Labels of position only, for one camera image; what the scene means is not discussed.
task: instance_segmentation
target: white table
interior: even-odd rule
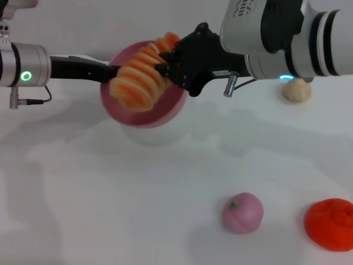
[[[283,101],[281,81],[223,96],[211,82],[156,129],[127,128],[99,84],[49,82],[53,101],[0,104],[0,263],[11,265],[331,265],[304,233],[319,200],[353,197],[352,77],[317,78],[313,98]],[[46,98],[21,88],[22,98]],[[224,231],[220,211],[251,192],[260,229]]]

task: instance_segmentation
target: orange sliced toy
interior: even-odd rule
[[[353,250],[353,204],[342,199],[315,203],[306,213],[308,236],[332,251]]]
[[[154,66],[165,61],[161,52],[171,51],[179,41],[174,33],[166,33],[163,38],[149,43],[124,66],[109,83],[110,96],[134,112],[151,110],[163,93],[172,85],[171,81],[161,76]]]

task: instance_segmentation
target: pink bowl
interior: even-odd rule
[[[109,65],[124,65],[133,54],[150,42],[143,41],[127,47],[112,59]],[[108,114],[119,123],[138,128],[155,128],[166,124],[178,115],[187,96],[187,91],[177,85],[172,85],[153,109],[148,112],[137,113],[125,109],[116,99],[110,97],[108,84],[101,84],[100,86],[101,101]]]

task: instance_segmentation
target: white surface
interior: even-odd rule
[[[317,10],[353,10],[352,0],[310,0]],[[123,48],[173,31],[180,37],[208,22],[219,33],[228,0],[39,0],[18,10],[12,40],[50,53],[87,54],[109,61]]]
[[[310,204],[353,199],[352,81],[317,78],[300,105],[281,100],[281,81],[232,99],[213,81],[150,130],[111,120],[94,82],[50,81],[53,102],[16,111],[3,88],[0,264],[352,264],[353,252],[325,251],[302,227]],[[240,192],[265,207],[246,236],[220,224]]]

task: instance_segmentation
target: robotic arm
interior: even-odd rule
[[[0,86],[12,88],[12,109],[29,103],[19,99],[18,87],[45,86],[50,78],[106,83],[120,68],[50,56],[40,45],[12,43],[3,19],[37,4],[38,0],[0,0]],[[224,95],[231,97],[238,77],[352,75],[352,43],[351,18],[340,10],[319,13],[308,0],[230,0],[220,35],[201,23],[171,53],[160,54],[167,63],[156,65],[156,70],[192,97],[209,81],[229,78]]]

